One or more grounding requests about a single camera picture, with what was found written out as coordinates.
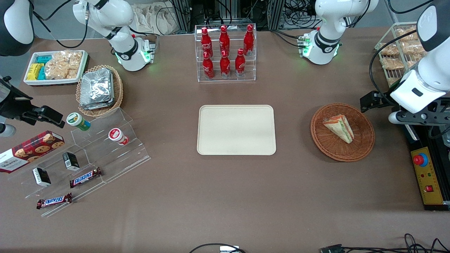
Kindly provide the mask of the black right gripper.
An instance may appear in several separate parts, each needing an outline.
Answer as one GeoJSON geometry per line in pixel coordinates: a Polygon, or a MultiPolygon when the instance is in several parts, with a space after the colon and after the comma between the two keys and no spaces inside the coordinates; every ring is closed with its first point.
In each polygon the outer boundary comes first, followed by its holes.
{"type": "Polygon", "coordinates": [[[11,77],[1,77],[1,103],[0,114],[9,119],[22,120],[29,125],[37,122],[47,122],[63,128],[65,122],[63,115],[49,106],[35,108],[30,97],[10,84],[11,77]]]}

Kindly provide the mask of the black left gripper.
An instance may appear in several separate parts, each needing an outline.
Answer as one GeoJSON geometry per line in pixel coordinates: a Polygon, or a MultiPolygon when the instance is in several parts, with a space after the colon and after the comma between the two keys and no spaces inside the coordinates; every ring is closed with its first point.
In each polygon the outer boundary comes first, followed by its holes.
{"type": "MultiPolygon", "coordinates": [[[[380,105],[396,105],[388,93],[371,91],[360,98],[362,113],[380,105]]],[[[450,99],[436,99],[417,113],[406,112],[404,122],[412,125],[447,125],[450,123],[450,99]]]]}

